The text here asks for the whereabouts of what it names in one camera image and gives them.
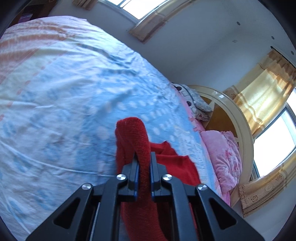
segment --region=curtain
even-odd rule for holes
[[[196,0],[168,0],[135,25],[129,33],[145,43],[171,17],[194,1]]]
[[[272,50],[238,84],[224,93],[242,110],[255,139],[283,109],[295,82],[295,67]],[[243,216],[254,213],[273,200],[295,174],[296,148],[268,175],[239,187]]]
[[[91,10],[98,0],[73,0],[72,3],[75,6],[84,8],[86,10]]]
[[[295,67],[272,50],[238,84],[223,92],[242,110],[256,139],[282,110],[295,83]]]

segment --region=patterned pillowcase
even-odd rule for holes
[[[193,131],[205,131],[205,128],[203,127],[202,123],[195,118],[193,112],[189,108],[183,96],[179,93],[179,91],[175,88],[173,84],[171,84],[171,87],[175,90],[176,95],[179,97],[181,104],[184,106],[186,113],[188,115],[188,119],[193,125]]]
[[[187,85],[175,84],[175,88],[186,100],[188,106],[193,112],[196,119],[209,121],[212,108],[200,97],[196,90],[190,89]]]

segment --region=bed frame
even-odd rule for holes
[[[242,159],[242,174],[239,184],[230,193],[230,202],[233,207],[238,200],[239,185],[249,182],[253,168],[254,149],[253,137],[247,120],[239,107],[222,92],[204,86],[190,86],[213,108],[210,121],[204,124],[206,130],[231,131],[239,145]]]

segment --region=silver bolt head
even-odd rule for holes
[[[173,178],[173,176],[171,174],[164,174],[163,175],[163,180],[165,181],[169,181]]]
[[[125,179],[126,179],[126,175],[124,175],[124,174],[118,174],[118,175],[116,176],[116,178],[117,178],[118,180],[122,181],[122,180],[125,180]]]
[[[89,189],[91,189],[91,184],[90,183],[84,183],[81,188],[83,190],[89,190]]]
[[[201,183],[201,184],[198,184],[198,185],[197,185],[197,188],[198,188],[198,190],[200,190],[200,191],[204,191],[204,190],[207,190],[207,185]]]

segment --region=red towel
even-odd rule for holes
[[[121,215],[129,238],[131,241],[166,241],[160,228],[157,205],[151,199],[150,152],[156,152],[157,162],[165,165],[169,174],[185,184],[196,186],[200,183],[196,167],[188,156],[178,156],[168,142],[150,143],[143,122],[136,117],[118,121],[115,134],[118,173],[121,173],[125,164],[132,161],[134,152],[137,153],[140,165],[138,200],[121,205]]]

